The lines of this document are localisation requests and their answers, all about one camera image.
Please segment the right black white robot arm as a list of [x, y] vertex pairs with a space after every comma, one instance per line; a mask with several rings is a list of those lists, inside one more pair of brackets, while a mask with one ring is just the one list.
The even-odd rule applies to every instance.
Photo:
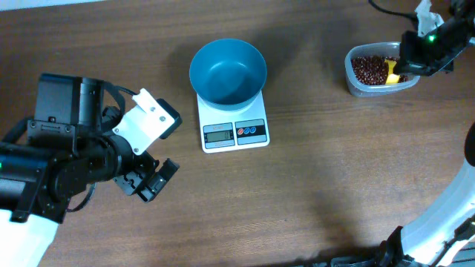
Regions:
[[[454, 59], [474, 45], [474, 2], [452, 1], [451, 18], [443, 21], [421, 1], [409, 18], [417, 30], [407, 31], [399, 45], [392, 74], [431, 76], [453, 70]], [[399, 226], [381, 243], [376, 266], [448, 266], [474, 238], [474, 130], [464, 145], [465, 160], [453, 182], [418, 218]]]

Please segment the red beans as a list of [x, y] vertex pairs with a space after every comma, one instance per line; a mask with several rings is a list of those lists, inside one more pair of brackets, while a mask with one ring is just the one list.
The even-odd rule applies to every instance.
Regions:
[[[353, 72], [357, 80], [365, 85], [386, 85], [388, 66], [386, 59], [398, 61], [398, 58], [389, 56], [359, 56], [351, 60]], [[407, 82], [408, 76], [400, 75], [398, 83]]]

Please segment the yellow plastic measuring scoop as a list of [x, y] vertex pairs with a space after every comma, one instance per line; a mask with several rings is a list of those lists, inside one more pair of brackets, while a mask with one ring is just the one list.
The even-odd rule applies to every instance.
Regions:
[[400, 75], [394, 73], [394, 67], [397, 64], [395, 60], [386, 59], [384, 63], [388, 66], [388, 74], [385, 84], [386, 85], [394, 85], [397, 84], [400, 80]]

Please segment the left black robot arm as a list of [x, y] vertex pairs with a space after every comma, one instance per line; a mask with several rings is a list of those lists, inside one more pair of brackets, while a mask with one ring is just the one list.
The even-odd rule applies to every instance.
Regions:
[[152, 201], [177, 172], [148, 147], [170, 136], [180, 114], [147, 90], [132, 93], [98, 79], [44, 73], [36, 110], [1, 140], [1, 264], [37, 266], [73, 197], [101, 182]]

